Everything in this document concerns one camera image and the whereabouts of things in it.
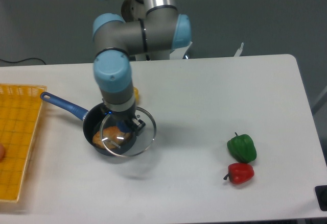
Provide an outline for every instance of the saucepan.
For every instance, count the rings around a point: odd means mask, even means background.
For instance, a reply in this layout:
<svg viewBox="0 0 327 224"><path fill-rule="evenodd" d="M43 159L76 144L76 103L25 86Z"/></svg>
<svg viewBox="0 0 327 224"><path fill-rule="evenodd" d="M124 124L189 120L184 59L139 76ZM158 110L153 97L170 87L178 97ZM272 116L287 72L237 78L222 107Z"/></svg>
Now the saucepan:
<svg viewBox="0 0 327 224"><path fill-rule="evenodd" d="M96 133L99 133L100 125L104 118L110 113L106 108L104 103L97 104L90 111L82 108L76 104L68 102L60 97L57 97L48 92L43 92L40 95L41 99L45 102L51 103L57 107L67 110L68 112L75 115L80 120L83 120L83 133L86 140L97 150L100 154L107 156L118 156L123 155L125 152L129 151L136 141L136 136L134 133L130 136L128 142L121 144L120 147L111 149L108 151L105 148L101 148L97 144L93 143L92 139ZM106 120L108 126L116 126L116 121L111 117L111 119Z"/></svg>

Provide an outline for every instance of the white table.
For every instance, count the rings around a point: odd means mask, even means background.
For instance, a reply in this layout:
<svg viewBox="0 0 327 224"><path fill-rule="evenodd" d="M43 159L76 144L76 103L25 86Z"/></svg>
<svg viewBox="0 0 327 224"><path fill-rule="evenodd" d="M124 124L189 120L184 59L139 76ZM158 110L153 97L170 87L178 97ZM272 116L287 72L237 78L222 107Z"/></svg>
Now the white table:
<svg viewBox="0 0 327 224"><path fill-rule="evenodd" d="M296 60L290 55L133 62L154 147L132 159L97 153L82 122L43 107L18 204L1 223L186 223L327 216L314 187L327 170ZM92 64L0 68L0 82L41 84L91 109ZM226 142L249 134L255 176L234 186Z"/></svg>

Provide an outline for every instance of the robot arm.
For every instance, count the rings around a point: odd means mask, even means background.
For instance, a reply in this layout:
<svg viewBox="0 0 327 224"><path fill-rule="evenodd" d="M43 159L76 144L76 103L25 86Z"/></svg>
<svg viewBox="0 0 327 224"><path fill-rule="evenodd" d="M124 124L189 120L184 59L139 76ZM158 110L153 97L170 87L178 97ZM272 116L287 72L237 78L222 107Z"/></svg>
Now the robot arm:
<svg viewBox="0 0 327 224"><path fill-rule="evenodd" d="M174 0L137 1L144 2L145 19L125 22L107 13L93 26L95 80L107 108L123 120L131 120L136 109L129 56L176 49L191 41L189 18L178 14Z"/></svg>

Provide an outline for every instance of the yellow plastic crate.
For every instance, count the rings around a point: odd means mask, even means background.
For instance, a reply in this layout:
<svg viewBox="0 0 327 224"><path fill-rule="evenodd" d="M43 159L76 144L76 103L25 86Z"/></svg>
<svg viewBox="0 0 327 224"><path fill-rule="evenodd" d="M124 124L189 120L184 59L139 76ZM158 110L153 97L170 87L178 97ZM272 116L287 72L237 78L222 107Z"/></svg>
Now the yellow plastic crate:
<svg viewBox="0 0 327 224"><path fill-rule="evenodd" d="M42 85L0 84L0 202L17 202L42 106Z"/></svg>

